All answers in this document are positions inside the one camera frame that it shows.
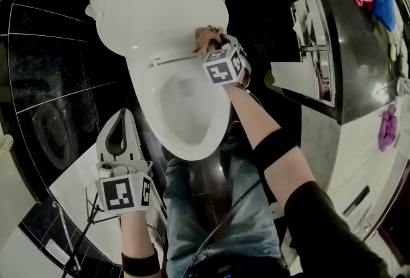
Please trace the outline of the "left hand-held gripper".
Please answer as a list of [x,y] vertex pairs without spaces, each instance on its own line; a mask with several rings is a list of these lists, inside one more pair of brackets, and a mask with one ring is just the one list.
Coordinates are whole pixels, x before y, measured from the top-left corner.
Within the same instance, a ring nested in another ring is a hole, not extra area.
[[117,158],[133,154],[133,160],[143,159],[141,142],[134,116],[127,108],[116,112],[97,137],[97,193],[104,212],[121,214],[147,211],[152,190],[151,161],[138,160],[137,166],[115,164]]

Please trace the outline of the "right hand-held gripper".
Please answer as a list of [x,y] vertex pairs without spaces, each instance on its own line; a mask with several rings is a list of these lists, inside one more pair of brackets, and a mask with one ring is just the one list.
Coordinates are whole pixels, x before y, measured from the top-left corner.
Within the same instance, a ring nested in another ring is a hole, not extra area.
[[250,64],[240,49],[237,38],[228,34],[220,36],[222,47],[208,53],[202,66],[214,84],[240,83],[248,85]]

